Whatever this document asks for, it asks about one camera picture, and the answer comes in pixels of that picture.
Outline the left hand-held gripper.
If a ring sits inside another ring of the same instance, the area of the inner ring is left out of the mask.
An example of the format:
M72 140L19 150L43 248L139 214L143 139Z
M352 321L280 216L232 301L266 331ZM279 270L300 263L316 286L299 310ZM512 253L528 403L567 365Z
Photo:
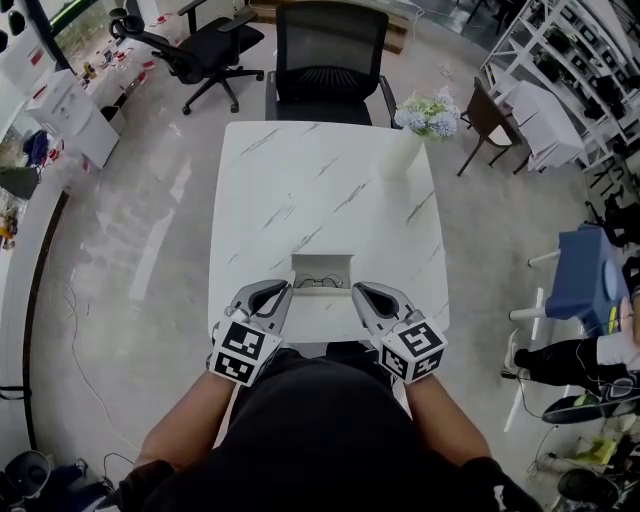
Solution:
M282 279L242 287L213 329L208 371L241 386L252 386L282 344L283 339L275 334L284 327L292 299L293 287Z

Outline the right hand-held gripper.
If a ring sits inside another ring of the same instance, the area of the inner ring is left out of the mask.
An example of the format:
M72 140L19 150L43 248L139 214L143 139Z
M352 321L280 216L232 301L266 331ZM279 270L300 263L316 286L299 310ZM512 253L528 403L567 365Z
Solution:
M439 368L447 339L431 317L413 311L403 292L381 283L357 282L351 293L363 327L372 336L386 333L379 341L381 367L404 384L415 383Z

